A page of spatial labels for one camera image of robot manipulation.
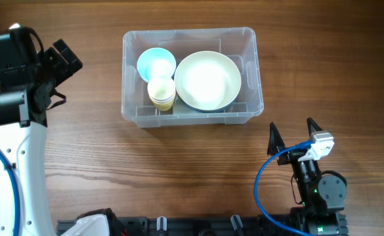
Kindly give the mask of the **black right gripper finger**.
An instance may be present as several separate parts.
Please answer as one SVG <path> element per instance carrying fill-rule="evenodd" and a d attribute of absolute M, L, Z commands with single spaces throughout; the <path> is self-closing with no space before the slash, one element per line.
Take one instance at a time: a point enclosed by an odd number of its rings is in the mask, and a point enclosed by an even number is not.
<path fill-rule="evenodd" d="M 274 122 L 270 123 L 270 136 L 268 141 L 267 154 L 273 156 L 283 149 L 286 148 L 286 145 L 276 127 Z"/>
<path fill-rule="evenodd" d="M 313 132 L 323 131 L 323 129 L 314 121 L 312 117 L 307 119 L 307 127 L 309 135 L 311 135 Z"/>

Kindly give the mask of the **light blue plastic bowl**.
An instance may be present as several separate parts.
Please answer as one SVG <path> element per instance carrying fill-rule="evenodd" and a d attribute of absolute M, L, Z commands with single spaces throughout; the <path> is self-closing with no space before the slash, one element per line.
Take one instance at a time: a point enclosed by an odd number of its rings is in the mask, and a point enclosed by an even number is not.
<path fill-rule="evenodd" d="M 173 54 L 160 47 L 144 51 L 137 60 L 137 71 L 146 83 L 155 77 L 172 77 L 176 67 Z"/>

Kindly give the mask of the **cream plastic cup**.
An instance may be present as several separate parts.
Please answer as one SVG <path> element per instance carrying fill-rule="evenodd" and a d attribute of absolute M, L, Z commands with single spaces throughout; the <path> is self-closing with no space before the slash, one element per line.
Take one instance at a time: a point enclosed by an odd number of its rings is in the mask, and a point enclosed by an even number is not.
<path fill-rule="evenodd" d="M 148 95 L 152 99 L 162 102 L 175 96 L 175 82 L 170 77 L 155 77 L 148 83 Z"/>

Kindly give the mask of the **beige plastic plate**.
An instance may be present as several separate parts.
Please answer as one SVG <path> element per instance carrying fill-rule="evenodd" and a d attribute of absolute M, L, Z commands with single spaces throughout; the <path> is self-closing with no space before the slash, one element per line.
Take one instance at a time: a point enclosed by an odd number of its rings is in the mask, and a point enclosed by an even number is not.
<path fill-rule="evenodd" d="M 199 51 L 183 59 L 175 71 L 174 82 L 177 94 L 187 102 L 214 102 L 222 98 L 224 104 L 229 104 L 242 87 L 237 65 L 215 51 Z"/>

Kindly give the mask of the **yellow plastic cup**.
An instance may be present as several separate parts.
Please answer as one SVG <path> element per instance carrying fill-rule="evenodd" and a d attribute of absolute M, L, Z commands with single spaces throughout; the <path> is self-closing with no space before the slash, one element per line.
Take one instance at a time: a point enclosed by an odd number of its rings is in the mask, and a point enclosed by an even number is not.
<path fill-rule="evenodd" d="M 170 101 L 167 101 L 167 102 L 159 102 L 153 98 L 151 99 L 151 101 L 156 106 L 156 108 L 159 109 L 160 111 L 168 111 L 173 107 L 175 97 L 173 97 L 172 99 L 170 99 Z"/>

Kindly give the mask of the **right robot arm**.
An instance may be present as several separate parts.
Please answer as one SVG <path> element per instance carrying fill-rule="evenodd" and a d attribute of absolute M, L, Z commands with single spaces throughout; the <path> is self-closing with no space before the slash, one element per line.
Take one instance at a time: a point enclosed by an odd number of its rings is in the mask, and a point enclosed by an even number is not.
<path fill-rule="evenodd" d="M 307 119 L 309 139 L 287 147 L 274 123 L 270 124 L 267 154 L 279 165 L 291 165 L 291 182 L 297 184 L 301 200 L 290 213 L 276 218 L 283 235 L 347 235 L 345 208 L 347 180 L 333 170 L 321 171 L 318 161 L 330 154 L 335 142 L 331 133 Z"/>

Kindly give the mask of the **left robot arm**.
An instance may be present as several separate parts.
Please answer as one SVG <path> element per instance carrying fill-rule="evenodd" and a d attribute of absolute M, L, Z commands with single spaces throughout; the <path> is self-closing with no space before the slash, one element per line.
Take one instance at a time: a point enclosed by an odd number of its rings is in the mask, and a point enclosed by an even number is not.
<path fill-rule="evenodd" d="M 45 186 L 47 110 L 57 86 L 83 67 L 63 41 L 0 40 L 0 235 L 56 235 Z"/>

